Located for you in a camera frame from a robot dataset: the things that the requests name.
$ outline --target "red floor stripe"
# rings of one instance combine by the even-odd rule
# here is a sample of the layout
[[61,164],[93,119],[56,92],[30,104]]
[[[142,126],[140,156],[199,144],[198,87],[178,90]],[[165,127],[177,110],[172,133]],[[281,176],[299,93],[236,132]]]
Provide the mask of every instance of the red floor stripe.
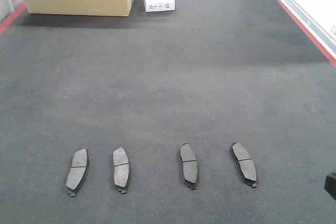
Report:
[[304,24],[296,17],[294,13],[292,13],[286,5],[281,1],[277,0],[279,4],[285,9],[285,11],[289,14],[289,16],[295,21],[295,23],[303,30],[303,32],[310,38],[310,40],[319,48],[319,50],[325,55],[325,57],[336,67],[336,59],[326,50],[324,46],[316,39],[316,37],[311,34],[310,31],[306,29]]
[[16,19],[19,14],[26,9],[26,3],[22,2],[15,10],[0,23],[0,34]]

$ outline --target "gray carpet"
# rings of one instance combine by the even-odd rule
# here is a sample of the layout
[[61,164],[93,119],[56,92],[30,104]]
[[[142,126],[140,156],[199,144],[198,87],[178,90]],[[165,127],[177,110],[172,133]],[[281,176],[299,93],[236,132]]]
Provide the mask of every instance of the gray carpet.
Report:
[[[336,72],[276,0],[29,15],[0,35],[0,223],[334,223]],[[258,188],[229,153],[242,143]],[[183,184],[178,148],[198,158]],[[113,188],[112,152],[131,165]],[[75,151],[89,173],[75,198]]]

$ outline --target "brake pad friction material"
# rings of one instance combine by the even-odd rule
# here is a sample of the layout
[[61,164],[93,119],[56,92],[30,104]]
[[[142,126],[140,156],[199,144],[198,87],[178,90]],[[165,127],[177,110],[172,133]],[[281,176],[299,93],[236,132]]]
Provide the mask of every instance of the brake pad friction material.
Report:
[[195,190],[198,173],[196,156],[188,144],[180,147],[180,156],[183,166],[184,183],[191,190]]
[[70,197],[74,197],[83,184],[89,168],[89,157],[86,149],[75,152],[72,166],[67,179],[67,191]]
[[238,166],[243,181],[253,188],[257,187],[256,168],[247,150],[240,143],[234,143],[230,148],[230,152]]
[[336,200],[336,172],[326,177],[324,188]]
[[115,188],[125,194],[130,178],[130,164],[125,150],[120,147],[113,152],[114,165],[114,186]]

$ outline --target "black object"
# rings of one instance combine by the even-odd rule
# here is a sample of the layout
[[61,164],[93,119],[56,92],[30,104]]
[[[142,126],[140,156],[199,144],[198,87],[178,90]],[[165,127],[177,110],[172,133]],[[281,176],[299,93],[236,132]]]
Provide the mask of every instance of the black object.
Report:
[[326,177],[324,188],[336,200],[336,172]]
[[86,149],[75,152],[67,179],[67,191],[74,197],[83,184],[89,168],[89,157]]
[[257,187],[256,168],[247,150],[240,143],[233,143],[230,148],[230,152],[239,168],[239,172],[243,178],[243,181],[253,188]]
[[125,194],[130,178],[130,164],[125,150],[120,147],[113,152],[114,164],[114,186],[115,188]]
[[198,170],[196,156],[188,144],[184,144],[180,147],[180,156],[183,165],[184,183],[191,190],[195,190]]

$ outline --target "red edge trim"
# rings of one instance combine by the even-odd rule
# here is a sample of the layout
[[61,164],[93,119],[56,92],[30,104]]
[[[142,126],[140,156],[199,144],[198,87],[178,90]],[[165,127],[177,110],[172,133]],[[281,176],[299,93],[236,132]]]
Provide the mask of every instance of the red edge trim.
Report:
[[16,19],[19,14],[26,9],[26,3],[22,2],[15,10],[0,23],[0,34]]
[[310,40],[319,48],[319,50],[325,55],[325,57],[336,67],[336,59],[326,50],[324,46],[316,39],[316,37],[306,29],[303,23],[292,13],[281,0],[277,0],[283,9],[289,14],[289,16],[295,21],[295,23],[303,30],[303,32],[310,38]]

